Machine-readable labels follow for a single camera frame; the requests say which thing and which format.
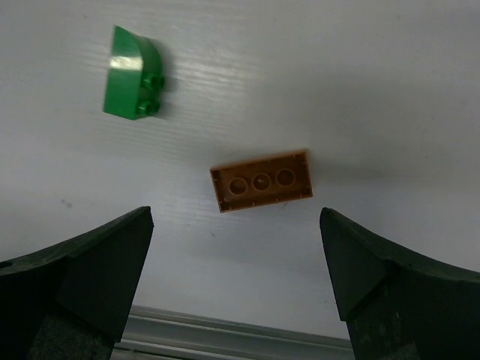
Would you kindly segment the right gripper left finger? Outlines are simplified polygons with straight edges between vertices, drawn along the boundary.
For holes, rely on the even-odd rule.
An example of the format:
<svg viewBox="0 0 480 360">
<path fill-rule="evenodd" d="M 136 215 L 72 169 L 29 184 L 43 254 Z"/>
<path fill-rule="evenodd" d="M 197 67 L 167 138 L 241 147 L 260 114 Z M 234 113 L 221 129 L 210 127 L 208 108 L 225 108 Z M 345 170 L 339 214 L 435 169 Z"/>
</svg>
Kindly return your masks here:
<svg viewBox="0 0 480 360">
<path fill-rule="evenodd" d="M 2 359 L 109 359 L 152 239 L 142 206 L 82 235 L 1 262 Z"/>
</svg>

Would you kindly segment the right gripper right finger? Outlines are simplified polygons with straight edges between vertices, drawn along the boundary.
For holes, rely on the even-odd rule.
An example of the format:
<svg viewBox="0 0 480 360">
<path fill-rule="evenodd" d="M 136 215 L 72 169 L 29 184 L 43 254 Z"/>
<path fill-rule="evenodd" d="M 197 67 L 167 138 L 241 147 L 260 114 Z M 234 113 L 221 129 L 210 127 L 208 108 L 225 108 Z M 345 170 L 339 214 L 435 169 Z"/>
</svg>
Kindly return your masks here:
<svg viewBox="0 0 480 360">
<path fill-rule="evenodd" d="M 356 359 L 478 359 L 479 273 L 389 241 L 332 208 L 319 228 Z"/>
</svg>

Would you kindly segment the green curved lego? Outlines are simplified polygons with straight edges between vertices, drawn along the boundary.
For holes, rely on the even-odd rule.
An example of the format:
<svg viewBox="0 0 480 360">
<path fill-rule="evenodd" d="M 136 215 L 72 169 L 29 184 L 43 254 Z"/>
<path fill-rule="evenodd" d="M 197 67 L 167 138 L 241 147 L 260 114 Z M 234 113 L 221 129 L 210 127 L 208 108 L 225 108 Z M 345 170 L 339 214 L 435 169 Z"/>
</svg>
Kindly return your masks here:
<svg viewBox="0 0 480 360">
<path fill-rule="evenodd" d="M 151 40 L 114 26 L 103 111 L 132 121 L 155 116 L 164 83 L 163 61 Z"/>
</svg>

